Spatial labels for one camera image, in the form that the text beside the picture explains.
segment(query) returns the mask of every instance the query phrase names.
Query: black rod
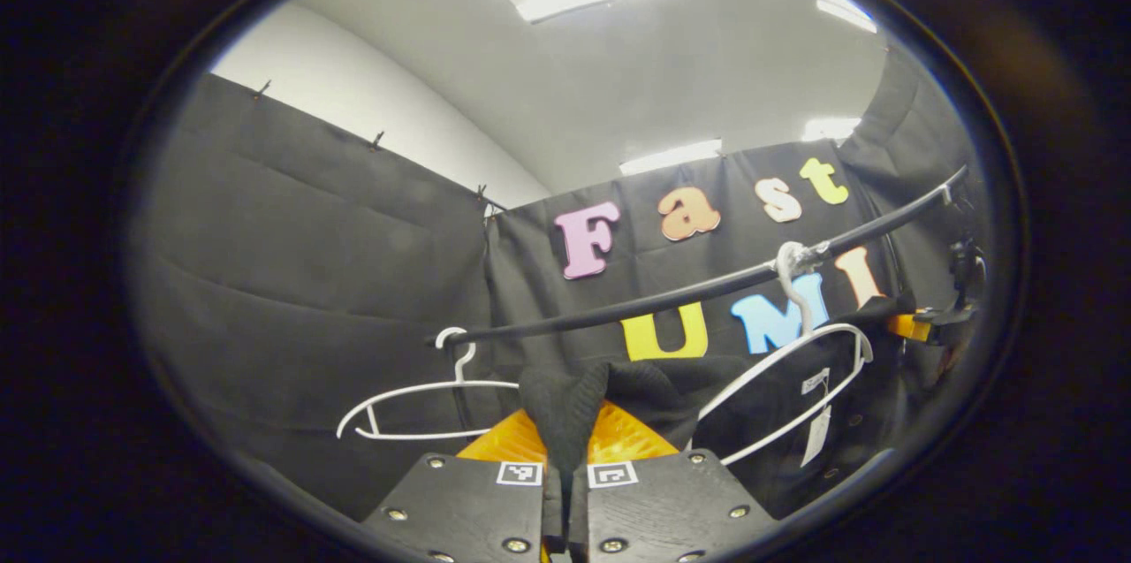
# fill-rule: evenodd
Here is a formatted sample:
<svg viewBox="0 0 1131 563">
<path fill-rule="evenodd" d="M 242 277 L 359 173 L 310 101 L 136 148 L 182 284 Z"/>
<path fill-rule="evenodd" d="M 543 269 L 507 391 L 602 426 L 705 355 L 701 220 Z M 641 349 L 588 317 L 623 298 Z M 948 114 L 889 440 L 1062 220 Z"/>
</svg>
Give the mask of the black rod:
<svg viewBox="0 0 1131 563">
<path fill-rule="evenodd" d="M 482 198 L 482 200 L 485 200 L 485 201 L 487 201 L 487 203 L 489 203 L 489 205 L 493 205 L 493 206 L 495 206 L 495 208 L 498 208 L 498 209 L 499 209 L 499 211 L 501 211 L 501 213 L 506 213 L 506 211 L 507 211 L 507 208 L 504 208 L 503 206 L 501 206 L 501 205 L 499 205 L 499 203 L 495 203 L 495 201 L 493 201 L 493 200 L 490 200 L 490 198 L 487 198 L 487 197 L 485 197 L 485 196 L 482 196 L 482 193 L 480 193 L 480 198 Z"/>
<path fill-rule="evenodd" d="M 848 229 L 848 232 L 841 233 L 840 236 L 819 242 L 819 244 L 810 249 L 810 261 L 828 260 L 828 258 L 848 252 L 849 249 L 855 249 L 856 245 L 871 241 L 873 237 L 883 236 L 884 233 L 889 233 L 893 228 L 903 227 L 903 225 L 907 225 L 908 222 L 926 211 L 933 201 L 939 198 L 944 198 L 946 201 L 949 201 L 951 189 L 966 176 L 968 168 L 966 165 L 962 165 L 946 183 L 933 189 L 932 192 L 925 193 L 925 196 L 918 197 L 916 200 L 910 201 L 910 203 L 895 209 L 892 213 L 884 214 L 884 216 L 878 217 L 875 220 L 869 220 L 864 225 L 860 225 L 860 227 Z M 448 339 L 444 340 L 444 346 L 466 345 L 466 343 L 481 340 L 498 340 L 498 338 L 526 338 L 529 335 L 554 334 L 559 332 L 559 330 L 585 329 L 587 326 L 608 324 L 610 322 L 618 322 L 625 318 L 637 318 L 641 317 L 641 314 L 675 309 L 675 306 L 687 305 L 690 302 L 705 301 L 708 297 L 725 296 L 725 294 L 744 289 L 746 286 L 758 285 L 760 282 L 774 280 L 776 277 L 777 272 L 774 269 L 774 261 L 765 261 L 762 265 L 740 269 L 736 272 L 726 274 L 726 276 L 713 277 L 710 280 L 697 282 L 694 285 L 682 286 L 680 289 L 671 289 L 671 292 L 654 294 L 654 296 L 636 297 L 632 301 L 599 306 L 599 309 L 589 310 L 588 312 L 559 314 L 559 317 L 546 318 L 546 320 L 537 322 L 526 322 L 526 324 L 497 326 L 493 329 L 468 330 L 467 334 L 449 335 Z"/>
</svg>

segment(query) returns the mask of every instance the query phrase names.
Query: orange gripper base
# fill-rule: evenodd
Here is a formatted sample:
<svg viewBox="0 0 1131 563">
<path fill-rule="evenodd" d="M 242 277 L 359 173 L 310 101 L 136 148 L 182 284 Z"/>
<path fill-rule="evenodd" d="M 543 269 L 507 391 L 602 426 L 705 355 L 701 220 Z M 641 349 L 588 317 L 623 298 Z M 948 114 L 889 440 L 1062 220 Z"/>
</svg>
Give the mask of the orange gripper base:
<svg viewBox="0 0 1131 563">
<path fill-rule="evenodd" d="M 675 454 L 679 450 L 613 402 L 603 402 L 589 436 L 588 462 L 610 464 Z M 519 410 L 459 451 L 480 461 L 546 461 L 546 447 L 534 421 Z"/>
</svg>

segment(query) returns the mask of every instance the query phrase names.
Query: ceiling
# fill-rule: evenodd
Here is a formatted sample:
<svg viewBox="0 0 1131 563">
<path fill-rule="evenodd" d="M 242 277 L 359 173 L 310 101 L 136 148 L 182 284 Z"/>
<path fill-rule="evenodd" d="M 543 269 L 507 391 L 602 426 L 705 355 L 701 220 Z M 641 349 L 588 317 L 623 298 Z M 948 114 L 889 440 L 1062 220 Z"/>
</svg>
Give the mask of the ceiling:
<svg viewBox="0 0 1131 563">
<path fill-rule="evenodd" d="M 883 32 L 814 0 L 619 0 L 525 23 L 508 0 L 297 0 L 463 112 L 553 193 L 722 137 L 724 151 L 860 116 Z"/>
</svg>

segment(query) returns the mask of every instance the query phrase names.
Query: yellow foam letter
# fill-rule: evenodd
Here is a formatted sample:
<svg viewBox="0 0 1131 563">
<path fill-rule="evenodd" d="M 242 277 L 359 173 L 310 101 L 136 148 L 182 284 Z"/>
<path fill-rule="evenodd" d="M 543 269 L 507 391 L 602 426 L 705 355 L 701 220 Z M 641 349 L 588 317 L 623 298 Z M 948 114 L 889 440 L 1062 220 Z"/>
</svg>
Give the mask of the yellow foam letter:
<svg viewBox="0 0 1131 563">
<path fill-rule="evenodd" d="M 630 361 L 639 358 L 699 358 L 707 353 L 707 322 L 703 322 L 701 302 L 680 306 L 680 320 L 683 322 L 683 348 L 663 350 L 656 338 L 656 322 L 651 314 L 622 320 L 624 328 L 624 345 L 629 350 Z"/>
<path fill-rule="evenodd" d="M 828 205 L 840 205 L 848 200 L 848 188 L 843 184 L 832 183 L 832 173 L 836 170 L 830 164 L 823 164 L 817 159 L 805 161 L 805 167 L 801 168 L 801 177 L 808 177 L 809 183 L 817 189 L 817 196 Z"/>
</svg>

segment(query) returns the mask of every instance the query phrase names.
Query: white hanger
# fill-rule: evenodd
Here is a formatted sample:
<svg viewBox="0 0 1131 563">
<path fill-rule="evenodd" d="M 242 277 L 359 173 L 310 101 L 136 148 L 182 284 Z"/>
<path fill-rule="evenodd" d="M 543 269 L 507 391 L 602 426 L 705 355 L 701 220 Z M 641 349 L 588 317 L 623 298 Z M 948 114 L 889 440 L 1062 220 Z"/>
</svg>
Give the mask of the white hanger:
<svg viewBox="0 0 1131 563">
<path fill-rule="evenodd" d="M 435 348 L 442 349 L 443 341 L 448 338 L 448 335 L 452 334 L 467 334 L 467 330 L 460 329 L 457 326 L 449 326 L 448 329 L 441 330 L 440 335 L 435 337 Z M 374 397 L 360 402 L 353 410 L 347 413 L 342 422 L 338 424 L 338 439 L 342 439 L 342 431 L 345 430 L 346 424 L 349 423 L 356 414 L 362 410 L 369 414 L 369 423 L 372 431 L 365 431 L 361 427 L 355 427 L 354 431 L 357 432 L 362 438 L 368 438 L 371 440 L 452 440 L 456 438 L 474 438 L 476 435 L 482 435 L 490 431 L 490 428 L 483 428 L 481 431 L 460 431 L 458 433 L 428 433 L 428 434 L 413 434 L 413 435 L 387 435 L 380 432 L 377 427 L 377 415 L 373 413 L 373 405 L 375 402 L 382 402 L 385 400 L 390 400 L 397 395 L 408 395 L 418 393 L 421 391 L 437 391 L 440 389 L 463 389 L 464 387 L 501 387 L 501 389 L 518 389 L 518 384 L 513 382 L 493 382 L 489 379 L 473 379 L 467 381 L 464 379 L 464 365 L 475 357 L 475 343 L 469 343 L 470 348 L 464 354 L 464 357 L 456 361 L 456 379 L 451 382 L 434 382 L 432 384 L 420 384 L 416 387 L 404 387 L 404 389 L 397 389 L 395 391 L 389 391 L 387 393 L 375 395 Z"/>
<path fill-rule="evenodd" d="M 848 374 L 847 378 L 844 379 L 843 382 L 840 382 L 840 384 L 837 384 L 836 389 L 828 391 L 828 393 L 824 395 L 823 398 L 821 398 L 821 401 L 815 402 L 815 405 L 810 407 L 809 410 L 802 413 L 801 415 L 797 415 L 797 417 L 795 417 L 792 422 L 788 422 L 785 426 L 766 435 L 765 438 L 758 440 L 757 442 L 751 443 L 746 448 L 740 451 L 735 451 L 734 454 L 731 454 L 724 459 L 719 459 L 723 466 L 728 466 L 732 462 L 735 462 L 739 459 L 742 459 L 748 454 L 753 453 L 753 451 L 760 450 L 762 447 L 780 438 L 782 435 L 788 433 L 788 431 L 793 431 L 794 428 L 796 428 L 796 426 L 801 425 L 801 423 L 804 423 L 809 417 L 812 417 L 812 415 L 815 415 L 817 413 L 822 410 L 824 406 L 828 406 L 828 402 L 832 401 L 832 398 L 837 397 L 837 393 L 843 391 L 845 387 L 848 386 L 848 382 L 852 382 L 853 379 L 856 378 L 856 374 L 860 374 L 860 371 L 864 367 L 865 363 L 872 362 L 873 358 L 872 343 L 869 343 L 867 337 L 864 335 L 863 330 L 857 329 L 856 326 L 830 324 L 830 326 L 823 326 L 822 328 L 815 330 L 814 332 L 813 314 L 812 310 L 810 310 L 809 308 L 809 302 L 805 302 L 805 298 L 802 296 L 802 294 L 797 293 L 796 289 L 793 288 L 793 274 L 801 272 L 802 269 L 797 268 L 800 266 L 798 263 L 801 263 L 801 260 L 803 259 L 804 253 L 806 253 L 806 249 L 803 244 L 800 244 L 800 242 L 786 242 L 786 244 L 782 245 L 782 248 L 778 250 L 778 257 L 777 260 L 775 261 L 775 266 L 778 272 L 778 280 L 782 283 L 782 289 L 784 289 L 786 296 L 791 298 L 791 301 L 796 302 L 796 304 L 801 309 L 801 337 L 796 338 L 796 340 L 792 343 L 788 343 L 788 345 L 786 346 L 782 346 L 782 348 L 775 350 L 774 354 L 770 355 L 770 357 L 765 358 L 765 361 L 759 362 L 754 366 L 751 366 L 751 369 L 749 369 L 745 373 L 740 374 L 737 379 L 735 379 L 729 384 L 724 387 L 724 389 L 718 395 L 715 395 L 715 397 L 711 398 L 711 400 L 707 402 L 707 405 L 703 406 L 702 409 L 699 410 L 699 419 L 702 421 L 705 417 L 707 417 L 708 414 L 710 414 L 711 410 L 715 410 L 716 407 L 718 407 L 724 401 L 729 399 L 732 395 L 739 392 L 740 389 L 749 384 L 752 381 L 752 379 L 758 378 L 760 374 L 765 373 L 765 371 L 769 370 L 771 366 L 774 366 L 775 364 L 779 363 L 780 361 L 789 356 L 789 354 L 793 354 L 796 349 L 800 349 L 803 346 L 809 345 L 809 343 L 812 343 L 813 340 L 815 340 L 815 338 L 822 338 L 824 337 L 824 335 L 836 334 L 838 332 L 838 330 L 847 330 L 847 332 L 853 334 L 856 337 L 856 345 L 855 345 L 856 353 L 855 357 L 853 358 L 853 371 L 851 374 Z"/>
</svg>

